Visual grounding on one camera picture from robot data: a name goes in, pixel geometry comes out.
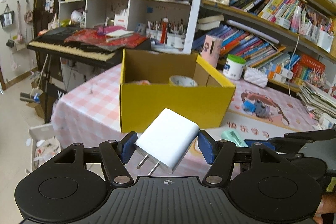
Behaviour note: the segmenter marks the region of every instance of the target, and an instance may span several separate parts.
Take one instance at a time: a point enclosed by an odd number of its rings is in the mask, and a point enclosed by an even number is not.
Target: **cartoon monk picture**
[[[252,92],[250,90],[245,90],[245,92],[241,94],[241,99],[243,102],[248,100],[251,103],[254,103],[256,100],[260,100],[265,105],[271,107],[271,115],[266,119],[268,119],[276,126],[289,126],[289,120],[284,115],[280,106],[277,103],[273,102],[273,100],[270,97]]]

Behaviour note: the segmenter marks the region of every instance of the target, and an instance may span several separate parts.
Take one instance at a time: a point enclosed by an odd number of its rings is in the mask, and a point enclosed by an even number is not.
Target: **silver pin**
[[[153,173],[154,173],[154,171],[157,169],[157,167],[159,166],[159,161],[154,165],[154,167],[153,167],[153,169],[148,173],[148,176],[150,177]]]
[[[141,168],[141,166],[143,166],[143,164],[145,163],[145,161],[148,159],[148,154],[140,161],[140,163],[138,164],[138,166],[136,167],[138,170]]]

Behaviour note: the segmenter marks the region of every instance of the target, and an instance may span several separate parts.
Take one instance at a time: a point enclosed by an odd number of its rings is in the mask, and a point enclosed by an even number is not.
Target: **yellow box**
[[[193,78],[198,87],[169,85],[169,77]],[[148,80],[151,85],[132,81]],[[218,127],[235,92],[235,85],[198,54],[181,55],[124,50],[120,78],[120,128],[144,132],[164,108],[200,128]]]

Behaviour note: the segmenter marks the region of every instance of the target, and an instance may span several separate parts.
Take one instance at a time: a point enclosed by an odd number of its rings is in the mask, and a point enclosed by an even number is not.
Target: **floor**
[[[31,148],[26,146],[30,127],[43,124],[33,108],[19,100],[20,92],[30,92],[29,78],[0,93],[0,224],[19,224],[22,216],[14,200],[16,185],[29,168]],[[100,165],[88,169],[102,176]]]

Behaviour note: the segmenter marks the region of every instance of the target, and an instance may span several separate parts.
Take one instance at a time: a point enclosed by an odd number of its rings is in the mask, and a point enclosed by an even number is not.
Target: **charger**
[[[149,176],[159,166],[172,174],[199,131],[197,124],[165,108],[135,142],[136,150],[144,157],[137,169],[149,160],[154,164]]]

